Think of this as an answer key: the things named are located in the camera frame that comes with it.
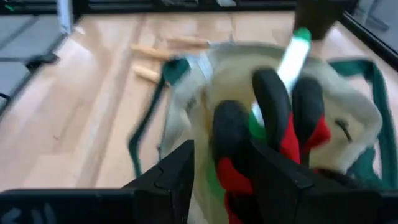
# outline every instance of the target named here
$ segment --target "green bag strap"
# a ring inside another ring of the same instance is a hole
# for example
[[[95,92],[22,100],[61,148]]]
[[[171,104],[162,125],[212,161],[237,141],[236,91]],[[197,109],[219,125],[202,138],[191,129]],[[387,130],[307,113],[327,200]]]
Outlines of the green bag strap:
[[[162,96],[165,82],[168,81],[171,86],[175,85],[177,81],[183,76],[185,72],[189,70],[189,63],[186,59],[175,59],[165,62],[162,66],[162,73],[160,81],[158,82],[155,92],[150,101],[149,107],[146,110],[144,117],[139,123],[136,132],[131,136],[129,141],[129,153],[133,163],[134,172],[136,178],[142,174],[141,163],[139,160],[139,145],[141,137],[144,135],[148,122],[150,121],[152,114],[156,110],[157,104]]]
[[[373,172],[374,150],[371,147],[366,149],[366,152],[352,166],[353,170],[361,170],[361,173],[353,172],[355,175],[365,178],[365,181],[370,180],[374,185],[384,189],[396,189],[398,187],[397,148],[386,86],[380,70],[374,62],[369,60],[337,61],[330,62],[330,65],[344,77],[362,74],[365,80],[371,84],[374,104],[382,116],[383,124],[378,136],[382,163],[381,183]]]

